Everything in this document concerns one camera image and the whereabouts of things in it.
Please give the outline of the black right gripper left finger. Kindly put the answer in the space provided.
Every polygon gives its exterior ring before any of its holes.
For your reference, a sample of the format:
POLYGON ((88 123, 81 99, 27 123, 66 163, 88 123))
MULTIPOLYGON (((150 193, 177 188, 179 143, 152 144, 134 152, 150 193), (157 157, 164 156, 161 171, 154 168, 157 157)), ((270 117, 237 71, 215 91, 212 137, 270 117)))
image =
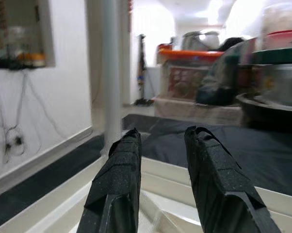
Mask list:
POLYGON ((108 160, 92 181, 79 233, 136 233, 141 191, 141 135, 128 131, 113 143, 108 160))

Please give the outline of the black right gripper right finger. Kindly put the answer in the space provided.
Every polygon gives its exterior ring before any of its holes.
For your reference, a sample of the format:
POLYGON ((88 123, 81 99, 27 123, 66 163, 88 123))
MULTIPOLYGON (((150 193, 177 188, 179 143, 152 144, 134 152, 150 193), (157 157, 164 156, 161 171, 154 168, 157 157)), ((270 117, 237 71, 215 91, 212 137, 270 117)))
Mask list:
POLYGON ((251 180, 211 131, 192 126, 184 140, 203 232, 280 232, 251 180))

